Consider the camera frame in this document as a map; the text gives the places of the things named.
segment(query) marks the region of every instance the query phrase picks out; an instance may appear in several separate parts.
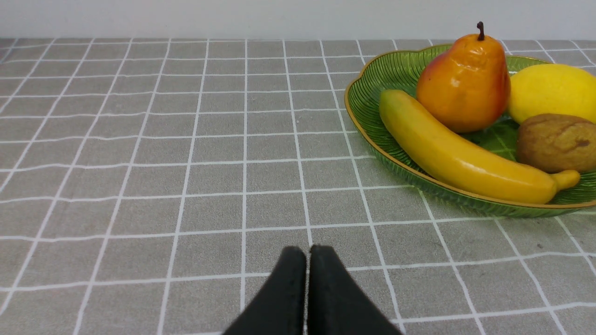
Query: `gold rim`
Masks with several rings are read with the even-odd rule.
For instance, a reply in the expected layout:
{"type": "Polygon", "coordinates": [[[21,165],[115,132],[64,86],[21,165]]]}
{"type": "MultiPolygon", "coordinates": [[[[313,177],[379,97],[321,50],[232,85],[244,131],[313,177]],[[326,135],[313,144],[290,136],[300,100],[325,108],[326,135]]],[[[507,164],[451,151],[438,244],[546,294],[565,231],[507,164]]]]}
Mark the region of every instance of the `gold rim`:
{"type": "MultiPolygon", "coordinates": [[[[348,101],[348,93],[350,91],[350,89],[352,88],[352,85],[354,85],[355,82],[357,82],[358,80],[360,80],[360,78],[362,78],[362,75],[364,75],[364,72],[367,70],[368,66],[374,62],[376,59],[384,57],[386,55],[389,54],[394,54],[394,53],[406,53],[406,52],[422,52],[428,49],[432,49],[432,48],[436,48],[438,46],[448,46],[451,44],[440,44],[440,45],[432,45],[429,46],[427,48],[424,49],[420,49],[418,51],[414,51],[414,50],[396,50],[396,51],[389,51],[389,52],[385,52],[383,54],[380,54],[376,57],[374,57],[373,59],[371,59],[370,61],[368,61],[364,67],[362,68],[362,70],[360,71],[360,73],[358,74],[358,77],[355,78],[353,81],[351,81],[351,83],[347,86],[344,95],[343,95],[343,99],[344,99],[344,103],[346,105],[346,110],[348,115],[350,116],[350,119],[352,119],[352,122],[354,123],[354,125],[356,126],[356,128],[358,128],[358,131],[360,132],[360,134],[362,134],[362,136],[364,137],[364,139],[368,142],[369,145],[371,145],[375,150],[377,150],[379,153],[381,153],[385,158],[389,159],[391,162],[399,165],[400,167],[406,169],[408,172],[413,173],[414,175],[417,175],[420,178],[423,178],[433,184],[436,184],[438,186],[444,187],[448,190],[451,190],[453,192],[462,194],[464,196],[468,196],[468,197],[472,197],[472,198],[477,198],[477,199],[482,199],[482,200],[486,200],[486,201],[490,201],[493,203],[498,203],[498,204],[507,204],[507,205],[512,205],[512,206],[519,206],[519,207],[528,207],[528,208],[536,208],[536,209],[581,209],[581,208],[586,208],[586,207],[591,207],[591,206],[595,206],[596,205],[596,200],[594,201],[590,201],[587,203],[579,203],[579,204],[530,204],[530,203],[519,203],[519,202],[514,202],[514,201],[507,201],[507,200],[500,200],[497,198],[492,198],[492,197],[486,197],[486,196],[481,196],[480,194],[476,194],[476,193],[471,193],[468,191],[464,191],[462,189],[459,189],[457,187],[453,187],[451,185],[445,184],[443,182],[438,181],[437,179],[434,179],[430,176],[427,176],[425,174],[420,173],[419,171],[414,170],[413,168],[407,166],[406,164],[403,164],[402,162],[398,161],[397,159],[395,159],[393,156],[391,156],[390,154],[388,154],[386,151],[384,151],[383,149],[381,149],[366,133],[366,131],[364,130],[364,128],[360,125],[360,122],[358,122],[358,120],[356,119],[356,117],[354,116],[354,113],[350,107],[349,101],[348,101]]],[[[532,58],[532,57],[525,57],[525,56],[513,56],[513,55],[508,55],[507,57],[514,57],[514,58],[525,58],[525,59],[529,59],[529,60],[537,60],[537,61],[544,61],[544,60],[539,60],[537,58],[532,58]]]]}

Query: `white wall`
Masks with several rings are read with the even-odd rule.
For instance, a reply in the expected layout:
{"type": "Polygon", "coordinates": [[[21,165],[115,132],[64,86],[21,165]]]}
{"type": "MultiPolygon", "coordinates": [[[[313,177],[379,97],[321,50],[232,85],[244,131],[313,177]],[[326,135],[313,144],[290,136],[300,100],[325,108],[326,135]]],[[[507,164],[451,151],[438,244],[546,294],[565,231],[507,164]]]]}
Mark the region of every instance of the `white wall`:
{"type": "Polygon", "coordinates": [[[595,0],[0,0],[0,36],[596,39],[595,0]]]}

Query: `kiwi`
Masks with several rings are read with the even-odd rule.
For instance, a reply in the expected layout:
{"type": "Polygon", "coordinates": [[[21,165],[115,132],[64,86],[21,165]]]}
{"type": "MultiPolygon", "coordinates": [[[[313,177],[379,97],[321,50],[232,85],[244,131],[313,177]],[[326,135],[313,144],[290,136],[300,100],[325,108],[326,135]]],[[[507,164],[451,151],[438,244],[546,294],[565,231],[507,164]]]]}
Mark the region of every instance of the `kiwi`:
{"type": "Polygon", "coordinates": [[[517,130],[517,161],[548,173],[596,170],[596,124],[563,114],[530,117],[517,130]]]}

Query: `pear stem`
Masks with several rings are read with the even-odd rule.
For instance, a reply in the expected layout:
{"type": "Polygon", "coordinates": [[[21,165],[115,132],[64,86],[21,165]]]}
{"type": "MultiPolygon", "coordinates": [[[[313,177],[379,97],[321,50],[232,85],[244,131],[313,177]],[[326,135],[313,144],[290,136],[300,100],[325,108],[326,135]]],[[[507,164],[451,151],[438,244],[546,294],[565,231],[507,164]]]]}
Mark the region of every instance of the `pear stem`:
{"type": "Polygon", "coordinates": [[[484,41],[484,23],[482,21],[478,22],[476,28],[480,29],[480,34],[478,35],[478,41],[484,41]]]}

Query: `fruit plate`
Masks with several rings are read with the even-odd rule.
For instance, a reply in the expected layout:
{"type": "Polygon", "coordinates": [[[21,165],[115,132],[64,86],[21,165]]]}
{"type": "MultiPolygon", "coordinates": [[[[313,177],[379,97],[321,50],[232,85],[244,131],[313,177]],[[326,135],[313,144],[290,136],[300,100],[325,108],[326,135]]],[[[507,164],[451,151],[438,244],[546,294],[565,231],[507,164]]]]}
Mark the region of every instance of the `fruit plate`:
{"type": "MultiPolygon", "coordinates": [[[[439,200],[488,215],[538,218],[572,213],[596,206],[596,172],[582,174],[573,188],[560,191],[544,205],[515,203],[481,196],[439,182],[413,162],[383,125],[378,112],[384,89],[401,89],[415,97],[417,80],[425,66],[451,45],[436,45],[419,51],[392,51],[369,61],[346,88],[347,112],[375,156],[398,177],[439,200]]],[[[512,75],[535,64],[547,63],[528,57],[507,56],[512,75]]],[[[518,124],[505,113],[490,128],[463,135],[477,145],[510,160],[516,157],[518,124]]]]}

